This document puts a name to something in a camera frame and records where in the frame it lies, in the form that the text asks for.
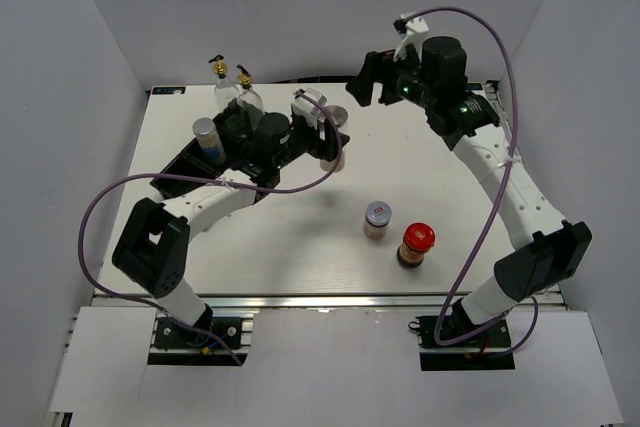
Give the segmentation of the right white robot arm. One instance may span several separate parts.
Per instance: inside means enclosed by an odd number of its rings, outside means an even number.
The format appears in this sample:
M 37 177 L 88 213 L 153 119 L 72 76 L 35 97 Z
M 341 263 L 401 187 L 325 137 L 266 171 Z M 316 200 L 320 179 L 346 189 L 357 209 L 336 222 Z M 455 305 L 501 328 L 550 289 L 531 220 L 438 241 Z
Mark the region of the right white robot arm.
M 553 207 L 516 157 L 516 136 L 506 133 L 489 101 L 466 77 L 461 43 L 446 36 L 394 51 L 366 54 L 347 91 L 370 105 L 373 87 L 380 103 L 401 100 L 422 108 L 429 127 L 474 175 L 493 206 L 491 218 L 503 222 L 513 251 L 495 262 L 487 281 L 456 302 L 448 302 L 438 320 L 439 346 L 472 346 L 488 328 L 526 298 L 571 278 L 591 243 L 583 222 L 571 223 Z

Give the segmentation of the small jar white label lid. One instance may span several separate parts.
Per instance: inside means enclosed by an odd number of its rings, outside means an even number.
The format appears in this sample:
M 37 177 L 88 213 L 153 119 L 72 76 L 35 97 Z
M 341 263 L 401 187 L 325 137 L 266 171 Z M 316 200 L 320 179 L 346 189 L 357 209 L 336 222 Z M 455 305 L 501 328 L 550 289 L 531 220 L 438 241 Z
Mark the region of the small jar white label lid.
M 364 216 L 363 233 L 372 240 L 382 239 L 386 235 L 391 221 L 392 209 L 384 201 L 373 201 L 368 204 Z

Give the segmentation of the clear glass oil bottle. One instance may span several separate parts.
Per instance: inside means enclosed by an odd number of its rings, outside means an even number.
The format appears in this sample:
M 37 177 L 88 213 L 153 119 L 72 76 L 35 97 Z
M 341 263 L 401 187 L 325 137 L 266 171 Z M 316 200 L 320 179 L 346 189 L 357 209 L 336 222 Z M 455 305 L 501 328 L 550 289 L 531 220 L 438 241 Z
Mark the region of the clear glass oil bottle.
M 223 55 L 218 54 L 214 56 L 209 60 L 209 63 L 212 65 L 213 73 L 217 78 L 214 95 L 220 111 L 223 112 L 230 106 L 236 104 L 240 92 L 228 77 L 228 67 Z

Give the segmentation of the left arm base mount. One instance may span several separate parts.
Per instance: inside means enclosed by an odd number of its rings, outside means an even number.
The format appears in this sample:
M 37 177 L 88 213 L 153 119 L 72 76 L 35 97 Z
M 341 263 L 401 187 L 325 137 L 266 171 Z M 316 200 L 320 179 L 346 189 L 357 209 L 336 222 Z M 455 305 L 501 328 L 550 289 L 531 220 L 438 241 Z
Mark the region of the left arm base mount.
M 202 329 L 213 337 L 179 326 L 170 317 L 158 317 L 154 326 L 147 364 L 151 366 L 239 367 L 248 356 L 247 319 L 212 317 Z

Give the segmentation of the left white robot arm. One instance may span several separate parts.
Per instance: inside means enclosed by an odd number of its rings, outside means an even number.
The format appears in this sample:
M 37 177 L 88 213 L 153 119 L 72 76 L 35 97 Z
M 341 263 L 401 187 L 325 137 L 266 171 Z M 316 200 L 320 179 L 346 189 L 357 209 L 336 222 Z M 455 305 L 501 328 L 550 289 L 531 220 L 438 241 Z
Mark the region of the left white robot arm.
M 112 254 L 113 265 L 171 315 L 191 347 L 213 343 L 211 308 L 184 278 L 190 242 L 222 218 L 278 191 L 281 170 L 304 155 L 334 162 L 349 137 L 323 114 L 240 108 L 194 124 L 194 138 L 152 182 L 160 198 L 138 201 Z

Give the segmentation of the white spice jar silver lid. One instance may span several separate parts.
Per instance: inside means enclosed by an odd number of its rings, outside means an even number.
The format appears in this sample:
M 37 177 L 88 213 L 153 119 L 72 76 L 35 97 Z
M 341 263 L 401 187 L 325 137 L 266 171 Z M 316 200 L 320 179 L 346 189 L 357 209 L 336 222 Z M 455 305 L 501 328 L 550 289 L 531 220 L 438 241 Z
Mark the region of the white spice jar silver lid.
M 204 156 L 214 165 L 222 165 L 226 161 L 226 153 L 214 121 L 199 118 L 193 123 L 192 131 Z

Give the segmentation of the red lid sauce jar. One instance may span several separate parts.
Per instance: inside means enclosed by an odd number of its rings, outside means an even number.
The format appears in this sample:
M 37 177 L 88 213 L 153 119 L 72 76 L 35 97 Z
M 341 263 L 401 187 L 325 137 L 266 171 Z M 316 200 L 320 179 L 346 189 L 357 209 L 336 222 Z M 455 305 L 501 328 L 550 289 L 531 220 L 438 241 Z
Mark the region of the red lid sauce jar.
M 407 268 L 420 266 L 435 242 L 436 234 L 431 226 L 421 222 L 410 224 L 396 252 L 398 262 Z

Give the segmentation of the glass bottle dark sauce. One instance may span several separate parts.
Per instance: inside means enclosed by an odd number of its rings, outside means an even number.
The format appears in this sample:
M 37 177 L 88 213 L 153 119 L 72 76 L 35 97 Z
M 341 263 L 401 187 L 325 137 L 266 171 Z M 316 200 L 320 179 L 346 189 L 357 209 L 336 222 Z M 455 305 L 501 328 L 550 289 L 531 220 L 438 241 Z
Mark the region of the glass bottle dark sauce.
M 249 71 L 241 64 L 238 64 L 237 68 L 237 80 L 241 89 L 237 103 L 246 111 L 251 128 L 255 131 L 265 115 L 263 100 L 253 87 L 253 78 Z

